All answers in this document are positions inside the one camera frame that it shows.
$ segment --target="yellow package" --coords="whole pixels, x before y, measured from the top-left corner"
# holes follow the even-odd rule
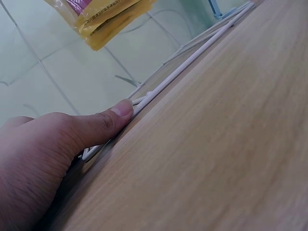
[[[108,19],[113,18],[140,0],[92,0],[77,19],[80,34],[89,36]]]
[[[83,37],[140,0],[45,0]]]
[[[95,51],[156,0],[45,0]]]
[[[86,43],[93,50],[98,51],[133,20],[148,12],[154,1],[141,0],[117,16],[107,20],[93,31],[89,37],[85,38]]]

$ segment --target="white cable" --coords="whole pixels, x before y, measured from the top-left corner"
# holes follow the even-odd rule
[[[255,6],[250,3],[246,8],[240,12],[236,17],[230,20],[220,31],[209,39],[202,47],[200,47],[194,54],[192,54],[185,62],[183,62],[174,72],[172,72],[161,84],[159,84],[153,91],[147,93],[144,99],[134,108],[133,117],[135,117],[143,108],[146,107],[160,92],[162,92],[180,73],[182,73],[190,64],[192,64],[202,53],[204,53],[210,46],[212,46],[219,38],[221,38],[230,27],[232,27],[243,15],[250,11]],[[95,156],[104,145],[93,147],[89,152],[82,155],[84,161],[89,161]]]

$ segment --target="white floor tile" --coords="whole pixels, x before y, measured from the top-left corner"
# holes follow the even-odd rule
[[[0,84],[0,99],[0,126],[15,116],[38,117],[50,112],[74,115],[38,65],[13,84]]]
[[[127,75],[105,49],[92,51],[83,41],[66,46],[43,63],[82,114],[103,111],[135,89],[115,78]]]
[[[177,49],[172,39],[148,16],[146,23],[126,34],[119,34],[106,46],[140,82],[146,80]]]
[[[36,64],[15,25],[0,7],[0,81],[11,83]]]
[[[40,59],[80,37],[44,0],[3,0]]]

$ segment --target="wood grain surface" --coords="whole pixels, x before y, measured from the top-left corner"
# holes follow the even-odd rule
[[[266,0],[68,192],[51,230],[308,230],[308,1]]]

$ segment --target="blue object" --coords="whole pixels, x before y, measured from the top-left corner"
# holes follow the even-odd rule
[[[210,3],[215,18],[219,20],[228,17],[230,14],[236,11],[236,8],[233,8],[229,12],[222,14],[216,0],[208,0],[208,2]]]

